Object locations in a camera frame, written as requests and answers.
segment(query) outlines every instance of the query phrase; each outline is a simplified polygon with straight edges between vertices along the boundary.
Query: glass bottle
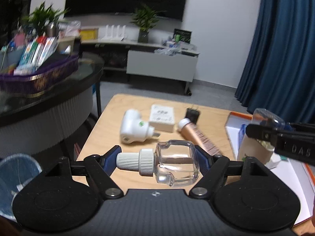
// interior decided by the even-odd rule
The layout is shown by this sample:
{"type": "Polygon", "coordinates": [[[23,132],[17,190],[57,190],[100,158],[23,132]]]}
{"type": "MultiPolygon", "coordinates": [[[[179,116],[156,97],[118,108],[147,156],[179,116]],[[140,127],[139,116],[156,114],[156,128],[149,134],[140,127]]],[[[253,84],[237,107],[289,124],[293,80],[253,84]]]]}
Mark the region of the glass bottle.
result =
{"type": "Polygon", "coordinates": [[[169,140],[159,142],[153,149],[139,153],[120,153],[116,164],[119,169],[139,171],[141,176],[155,175],[156,181],[171,187],[182,187],[196,182],[199,163],[192,142],[169,140]]]}
{"type": "MultiPolygon", "coordinates": [[[[252,124],[258,124],[262,126],[272,127],[274,129],[283,130],[285,126],[285,121],[274,113],[264,109],[256,108],[253,113],[252,124]]],[[[257,141],[268,151],[274,151],[275,147],[270,143],[263,140],[257,141]]]]}

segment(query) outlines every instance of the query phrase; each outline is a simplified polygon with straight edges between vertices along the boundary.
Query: round glass table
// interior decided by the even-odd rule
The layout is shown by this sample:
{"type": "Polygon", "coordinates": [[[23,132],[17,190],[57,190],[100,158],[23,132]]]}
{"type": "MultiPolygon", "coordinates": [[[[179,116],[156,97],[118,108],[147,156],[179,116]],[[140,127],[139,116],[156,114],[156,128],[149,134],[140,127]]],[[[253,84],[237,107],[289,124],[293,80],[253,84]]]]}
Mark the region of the round glass table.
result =
{"type": "Polygon", "coordinates": [[[38,97],[0,91],[0,158],[37,154],[58,143],[69,157],[62,143],[89,117],[94,84],[98,116],[101,114],[102,73],[102,64],[81,59],[77,71],[38,97]]]}
{"type": "Polygon", "coordinates": [[[103,65],[79,60],[79,68],[44,94],[28,98],[0,91],[0,127],[27,119],[59,105],[96,84],[97,110],[100,116],[100,78],[103,65]]]}

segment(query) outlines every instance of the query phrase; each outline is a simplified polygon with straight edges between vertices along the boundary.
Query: rose gold tube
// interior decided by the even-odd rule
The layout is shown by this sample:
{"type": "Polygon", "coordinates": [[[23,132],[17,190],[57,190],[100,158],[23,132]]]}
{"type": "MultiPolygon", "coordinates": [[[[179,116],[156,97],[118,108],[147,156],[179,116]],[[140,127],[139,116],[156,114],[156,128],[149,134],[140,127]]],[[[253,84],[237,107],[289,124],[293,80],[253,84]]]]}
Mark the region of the rose gold tube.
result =
{"type": "Polygon", "coordinates": [[[191,142],[194,145],[200,146],[210,155],[221,154],[220,150],[207,138],[200,129],[190,122],[189,119],[185,118],[181,120],[178,124],[178,128],[181,132],[181,135],[191,142]]]}

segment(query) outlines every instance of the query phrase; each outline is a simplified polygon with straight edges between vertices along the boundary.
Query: blue curtain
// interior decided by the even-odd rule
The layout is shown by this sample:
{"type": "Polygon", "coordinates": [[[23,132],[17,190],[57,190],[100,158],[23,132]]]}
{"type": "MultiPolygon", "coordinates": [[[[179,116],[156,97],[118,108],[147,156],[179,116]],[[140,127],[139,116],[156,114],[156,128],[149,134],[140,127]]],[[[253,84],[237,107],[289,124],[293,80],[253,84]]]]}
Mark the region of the blue curtain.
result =
{"type": "Polygon", "coordinates": [[[235,97],[251,113],[315,123],[315,0],[261,0],[235,97]]]}

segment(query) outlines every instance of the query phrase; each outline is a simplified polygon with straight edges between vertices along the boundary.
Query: glass tabletop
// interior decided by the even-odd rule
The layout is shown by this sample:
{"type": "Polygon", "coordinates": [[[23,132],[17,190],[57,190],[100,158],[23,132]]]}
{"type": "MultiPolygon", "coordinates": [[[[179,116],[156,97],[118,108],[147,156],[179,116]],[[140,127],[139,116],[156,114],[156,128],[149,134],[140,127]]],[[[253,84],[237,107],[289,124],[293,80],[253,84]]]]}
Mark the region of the glass tabletop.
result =
{"type": "Polygon", "coordinates": [[[38,97],[0,91],[0,126],[34,116],[80,94],[100,80],[102,69],[101,64],[80,59],[77,71],[38,97]]]}

